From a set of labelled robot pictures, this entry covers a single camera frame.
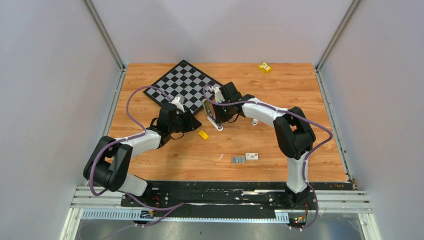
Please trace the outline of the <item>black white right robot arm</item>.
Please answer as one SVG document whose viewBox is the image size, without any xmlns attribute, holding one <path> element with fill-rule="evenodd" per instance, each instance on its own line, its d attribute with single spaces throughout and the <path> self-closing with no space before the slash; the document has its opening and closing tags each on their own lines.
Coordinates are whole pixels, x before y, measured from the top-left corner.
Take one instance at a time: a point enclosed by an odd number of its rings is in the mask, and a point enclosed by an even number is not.
<svg viewBox="0 0 424 240">
<path fill-rule="evenodd" d="M 308 186 L 308 156 L 316 140 L 303 111 L 299 107 L 276 107 L 251 94 L 241 95 L 232 82 L 207 86 L 204 91 L 214 97 L 212 106 L 216 123 L 241 116 L 251 118 L 254 124 L 262 122 L 274 129 L 279 149 L 287 157 L 286 204 L 292 209 L 301 207 L 311 190 Z"/>
</svg>

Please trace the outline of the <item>white staple box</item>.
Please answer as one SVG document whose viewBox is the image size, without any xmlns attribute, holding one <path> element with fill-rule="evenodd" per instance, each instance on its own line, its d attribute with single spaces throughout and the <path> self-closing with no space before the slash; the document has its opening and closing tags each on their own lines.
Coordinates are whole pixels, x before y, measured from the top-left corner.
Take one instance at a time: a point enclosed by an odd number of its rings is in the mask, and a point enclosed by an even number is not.
<svg viewBox="0 0 424 240">
<path fill-rule="evenodd" d="M 248 152 L 245 154 L 245 159 L 247 161 L 258 161 L 259 160 L 259 154 L 256 152 Z"/>
</svg>

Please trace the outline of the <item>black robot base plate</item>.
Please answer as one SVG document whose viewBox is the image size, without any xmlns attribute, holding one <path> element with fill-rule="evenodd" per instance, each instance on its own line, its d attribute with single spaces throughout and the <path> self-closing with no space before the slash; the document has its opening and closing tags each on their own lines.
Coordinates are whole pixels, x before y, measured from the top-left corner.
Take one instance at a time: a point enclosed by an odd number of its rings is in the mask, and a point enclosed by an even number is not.
<svg viewBox="0 0 424 240">
<path fill-rule="evenodd" d="M 306 216 L 316 210 L 312 192 L 301 196 L 287 194 L 281 181 L 164 181 L 151 180 L 143 196 L 133 200 L 127 194 L 123 207 L 146 204 L 166 212 L 180 203 L 170 216 L 177 218 L 265 219 L 275 218 L 276 210 L 294 211 Z"/>
</svg>

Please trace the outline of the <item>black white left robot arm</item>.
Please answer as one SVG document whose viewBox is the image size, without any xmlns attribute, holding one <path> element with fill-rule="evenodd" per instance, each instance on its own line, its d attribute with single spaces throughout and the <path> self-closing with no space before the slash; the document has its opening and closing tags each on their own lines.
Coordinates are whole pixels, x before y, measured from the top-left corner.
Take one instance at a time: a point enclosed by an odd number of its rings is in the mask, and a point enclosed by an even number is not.
<svg viewBox="0 0 424 240">
<path fill-rule="evenodd" d="M 147 189 L 146 180 L 129 173 L 131 159 L 163 147 L 175 133 L 184 135 L 201 126 L 188 107 L 165 103 L 143 132 L 123 138 L 101 137 L 84 167 L 83 177 L 91 185 L 129 193 L 140 206 L 149 206 L 153 193 Z"/>
</svg>

